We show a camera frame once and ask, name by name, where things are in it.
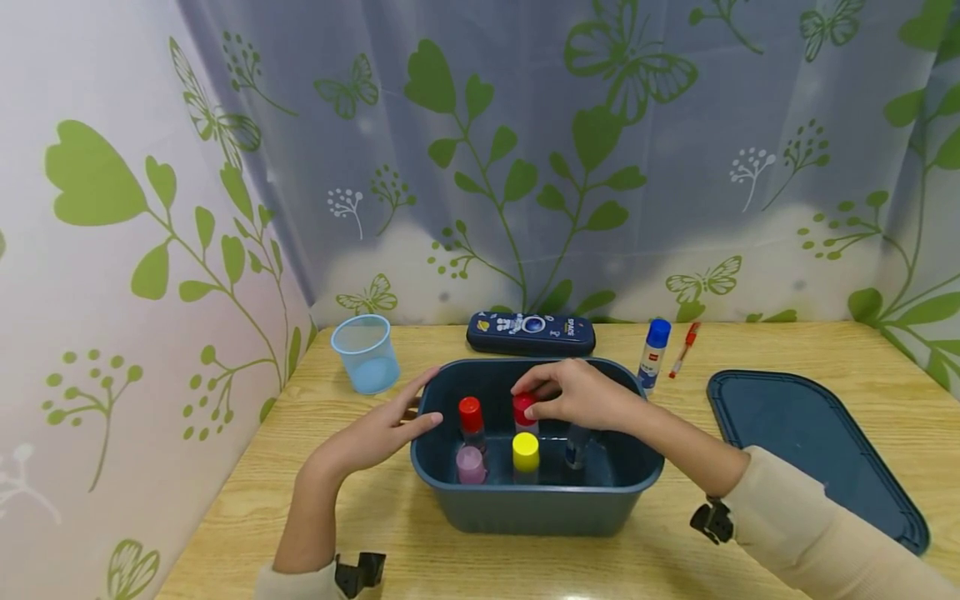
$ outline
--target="red-capped bottle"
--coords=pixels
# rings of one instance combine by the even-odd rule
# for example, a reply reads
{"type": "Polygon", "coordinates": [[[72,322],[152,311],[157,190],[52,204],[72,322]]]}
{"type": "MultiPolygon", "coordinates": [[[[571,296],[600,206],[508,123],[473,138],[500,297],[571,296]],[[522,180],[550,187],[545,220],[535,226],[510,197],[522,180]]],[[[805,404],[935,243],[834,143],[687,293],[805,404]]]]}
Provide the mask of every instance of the red-capped bottle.
{"type": "Polygon", "coordinates": [[[514,396],[514,425],[516,432],[522,433],[528,431],[534,434],[534,437],[540,435],[540,422],[538,420],[527,419],[524,412],[537,402],[537,397],[529,392],[521,392],[514,396]]]}
{"type": "Polygon", "coordinates": [[[464,444],[472,445],[481,452],[487,451],[487,436],[483,428],[480,400],[473,396],[460,400],[460,430],[464,434],[464,444]]]}

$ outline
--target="human hand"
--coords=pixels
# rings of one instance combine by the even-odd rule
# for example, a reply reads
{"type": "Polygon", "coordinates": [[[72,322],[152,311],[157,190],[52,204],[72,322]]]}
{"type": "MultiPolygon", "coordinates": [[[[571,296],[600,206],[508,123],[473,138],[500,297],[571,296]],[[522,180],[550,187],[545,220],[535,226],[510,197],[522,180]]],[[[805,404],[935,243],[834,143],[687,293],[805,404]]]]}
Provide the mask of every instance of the human hand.
{"type": "Polygon", "coordinates": [[[643,406],[639,396],[579,358],[537,365],[511,389],[516,395],[532,392],[544,400],[525,412],[527,419],[558,419],[587,429],[627,432],[633,415],[643,406]]]}
{"type": "Polygon", "coordinates": [[[441,413],[417,416],[418,392],[440,370],[426,370],[385,404],[330,436],[304,465],[305,470],[331,473],[345,479],[351,473],[376,467],[415,438],[430,431],[443,420],[441,413]]]}

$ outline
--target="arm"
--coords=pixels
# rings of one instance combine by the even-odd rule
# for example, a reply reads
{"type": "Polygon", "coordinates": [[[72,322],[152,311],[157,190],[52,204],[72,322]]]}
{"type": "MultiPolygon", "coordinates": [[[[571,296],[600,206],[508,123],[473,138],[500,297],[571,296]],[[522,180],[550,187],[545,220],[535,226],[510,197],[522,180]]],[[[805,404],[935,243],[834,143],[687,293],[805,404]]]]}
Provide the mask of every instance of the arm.
{"type": "Polygon", "coordinates": [[[960,592],[932,567],[829,500],[823,486],[761,448],[716,440],[579,360],[538,365],[513,392],[555,399],[530,419],[633,435],[730,508],[734,537],[781,581],[815,600],[947,600],[960,592]]]}
{"type": "Polygon", "coordinates": [[[337,493],[347,477],[375,467],[443,420],[439,413],[416,416],[417,392],[437,374],[430,369],[393,400],[335,433],[300,468],[283,536],[273,564],[260,570],[254,600],[333,600],[343,594],[334,582],[337,493]]]}

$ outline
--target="blue glue stick cap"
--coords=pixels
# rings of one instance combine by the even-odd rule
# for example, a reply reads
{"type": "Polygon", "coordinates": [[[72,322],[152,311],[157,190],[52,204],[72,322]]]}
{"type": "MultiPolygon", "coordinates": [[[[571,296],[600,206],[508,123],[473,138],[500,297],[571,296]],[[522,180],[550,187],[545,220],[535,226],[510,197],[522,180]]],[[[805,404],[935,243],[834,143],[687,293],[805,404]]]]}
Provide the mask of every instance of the blue glue stick cap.
{"type": "Polygon", "coordinates": [[[647,331],[647,344],[652,348],[665,348],[666,341],[670,338],[670,323],[663,319],[654,319],[650,322],[650,329],[647,331]]]}

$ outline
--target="table surface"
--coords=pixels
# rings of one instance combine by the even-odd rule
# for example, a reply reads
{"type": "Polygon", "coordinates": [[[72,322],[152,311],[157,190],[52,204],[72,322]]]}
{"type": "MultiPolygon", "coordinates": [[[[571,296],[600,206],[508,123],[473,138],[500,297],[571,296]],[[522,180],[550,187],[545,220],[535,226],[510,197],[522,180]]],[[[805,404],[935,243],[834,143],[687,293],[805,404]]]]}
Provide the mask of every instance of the table surface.
{"type": "MultiPolygon", "coordinates": [[[[685,325],[677,328],[665,365],[683,343],[685,325]]],[[[596,329],[595,356],[635,365],[646,325],[596,329]]],[[[394,391],[432,365],[475,355],[462,326],[399,326],[392,337],[402,372],[394,391]]],[[[926,517],[932,543],[924,559],[960,583],[957,400],[874,330],[854,323],[704,324],[683,371],[673,380],[662,377],[652,400],[719,436],[705,389],[724,369],[789,371],[833,390],[926,517]]],[[[257,570],[279,541],[301,462],[391,395],[355,394],[330,348],[329,330],[321,332],[158,597],[251,597],[257,570]]],[[[445,521],[404,449],[349,478],[337,505],[337,538],[350,564],[360,551],[388,555],[383,584],[372,594],[383,598],[805,597],[735,544],[714,546],[690,529],[703,499],[667,464],[613,538],[462,534],[445,521]]]]}

